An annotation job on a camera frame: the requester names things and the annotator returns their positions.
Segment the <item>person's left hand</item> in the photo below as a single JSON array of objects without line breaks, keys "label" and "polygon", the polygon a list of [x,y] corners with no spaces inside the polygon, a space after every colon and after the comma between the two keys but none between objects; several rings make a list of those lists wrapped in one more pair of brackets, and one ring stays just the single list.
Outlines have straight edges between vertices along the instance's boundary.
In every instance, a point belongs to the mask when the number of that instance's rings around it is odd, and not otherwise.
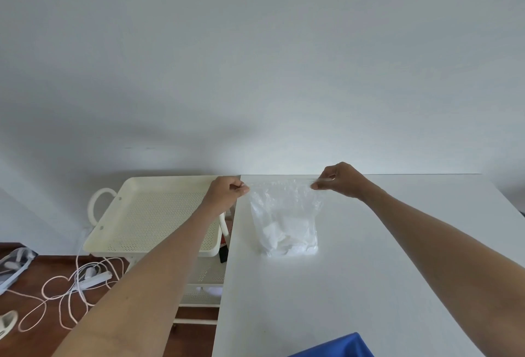
[{"label": "person's left hand", "polygon": [[229,194],[230,181],[240,181],[236,176],[218,176],[213,180],[200,203],[197,212],[199,216],[214,218],[227,212],[239,198]]}]

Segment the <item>cream perforated utility cart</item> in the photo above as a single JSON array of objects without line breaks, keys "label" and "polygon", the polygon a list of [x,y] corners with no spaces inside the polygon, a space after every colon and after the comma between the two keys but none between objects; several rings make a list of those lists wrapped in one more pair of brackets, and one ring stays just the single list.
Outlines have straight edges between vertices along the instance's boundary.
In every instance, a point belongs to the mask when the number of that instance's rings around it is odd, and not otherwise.
[{"label": "cream perforated utility cart", "polygon": [[[102,188],[90,198],[93,226],[82,250],[96,257],[125,258],[132,268],[198,208],[216,176],[132,177],[119,191]],[[222,235],[230,235],[235,205],[210,225],[180,307],[220,307],[226,263],[220,263]]]}]

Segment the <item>grey and white bag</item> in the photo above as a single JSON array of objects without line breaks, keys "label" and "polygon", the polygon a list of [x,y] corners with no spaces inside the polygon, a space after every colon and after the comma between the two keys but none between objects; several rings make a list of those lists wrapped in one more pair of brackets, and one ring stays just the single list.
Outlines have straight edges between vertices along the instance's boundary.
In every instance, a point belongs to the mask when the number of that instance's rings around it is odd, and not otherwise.
[{"label": "grey and white bag", "polygon": [[19,247],[0,259],[0,295],[4,294],[27,270],[37,254],[28,247]]}]

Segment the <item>white powder in bag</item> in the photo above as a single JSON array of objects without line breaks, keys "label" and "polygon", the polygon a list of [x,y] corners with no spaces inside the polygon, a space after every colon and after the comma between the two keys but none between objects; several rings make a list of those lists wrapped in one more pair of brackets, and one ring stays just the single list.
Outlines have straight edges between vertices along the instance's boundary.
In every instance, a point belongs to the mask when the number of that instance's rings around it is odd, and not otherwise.
[{"label": "white powder in bag", "polygon": [[318,234],[313,221],[272,221],[259,234],[259,243],[269,257],[309,256],[318,253]]}]

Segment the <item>white slipper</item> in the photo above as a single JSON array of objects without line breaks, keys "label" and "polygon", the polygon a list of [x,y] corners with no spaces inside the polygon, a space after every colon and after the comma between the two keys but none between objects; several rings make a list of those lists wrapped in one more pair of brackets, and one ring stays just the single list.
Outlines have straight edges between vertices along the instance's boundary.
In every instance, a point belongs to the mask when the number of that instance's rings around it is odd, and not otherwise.
[{"label": "white slipper", "polygon": [[16,326],[18,312],[11,310],[5,314],[0,314],[0,340],[7,336]]}]

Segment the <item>white power strip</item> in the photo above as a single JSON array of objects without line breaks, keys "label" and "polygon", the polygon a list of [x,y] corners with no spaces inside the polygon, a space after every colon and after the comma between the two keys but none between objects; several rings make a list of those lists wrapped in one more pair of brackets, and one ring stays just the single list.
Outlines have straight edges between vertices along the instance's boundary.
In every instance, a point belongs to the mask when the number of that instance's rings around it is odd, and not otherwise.
[{"label": "white power strip", "polygon": [[102,270],[101,267],[91,266],[79,277],[77,289],[86,290],[97,287],[111,280],[113,273],[110,270]]}]

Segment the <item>person's right hand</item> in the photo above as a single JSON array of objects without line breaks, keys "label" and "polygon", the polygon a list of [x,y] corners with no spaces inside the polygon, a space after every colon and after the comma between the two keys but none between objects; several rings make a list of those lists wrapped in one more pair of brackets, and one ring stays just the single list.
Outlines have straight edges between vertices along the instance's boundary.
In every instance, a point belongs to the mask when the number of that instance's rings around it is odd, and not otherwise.
[{"label": "person's right hand", "polygon": [[381,191],[376,184],[346,162],[327,167],[338,168],[337,188],[332,190],[336,193],[366,202],[370,196],[374,196]]}]

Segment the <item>person's right forearm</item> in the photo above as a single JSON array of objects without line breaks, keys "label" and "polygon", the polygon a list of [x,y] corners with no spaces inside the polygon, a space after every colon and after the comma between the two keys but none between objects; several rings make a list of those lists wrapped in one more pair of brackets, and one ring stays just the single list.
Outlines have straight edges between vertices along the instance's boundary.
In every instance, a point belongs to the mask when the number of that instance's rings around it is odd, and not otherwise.
[{"label": "person's right forearm", "polygon": [[486,357],[525,357],[525,268],[375,185],[360,196]]}]

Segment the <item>person's left forearm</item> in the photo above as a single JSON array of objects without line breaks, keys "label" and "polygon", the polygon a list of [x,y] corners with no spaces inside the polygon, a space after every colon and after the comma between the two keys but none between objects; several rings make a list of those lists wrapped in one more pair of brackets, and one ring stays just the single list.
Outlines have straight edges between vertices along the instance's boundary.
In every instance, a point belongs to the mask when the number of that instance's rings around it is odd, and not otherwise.
[{"label": "person's left forearm", "polygon": [[162,357],[206,232],[226,210],[203,201],[91,308],[52,357]]}]

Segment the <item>clear plastic bag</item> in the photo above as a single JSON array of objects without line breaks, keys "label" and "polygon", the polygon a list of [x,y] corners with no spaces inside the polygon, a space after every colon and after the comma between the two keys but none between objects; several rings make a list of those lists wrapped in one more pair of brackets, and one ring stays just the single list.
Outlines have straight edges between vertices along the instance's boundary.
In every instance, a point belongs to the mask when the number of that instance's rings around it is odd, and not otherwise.
[{"label": "clear plastic bag", "polygon": [[311,177],[270,179],[266,176],[264,179],[247,181],[250,188],[247,196],[258,241],[262,228],[272,221],[305,219],[313,221],[316,226],[316,218],[325,202],[325,194],[324,191],[311,189],[310,185],[315,180]]}]

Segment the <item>blue cloth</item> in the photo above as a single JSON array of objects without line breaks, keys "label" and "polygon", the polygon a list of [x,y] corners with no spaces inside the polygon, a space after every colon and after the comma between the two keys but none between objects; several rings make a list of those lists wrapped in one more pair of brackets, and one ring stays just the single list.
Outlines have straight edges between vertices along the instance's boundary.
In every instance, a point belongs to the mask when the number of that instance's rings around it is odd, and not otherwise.
[{"label": "blue cloth", "polygon": [[319,344],[288,357],[374,357],[359,333]]}]

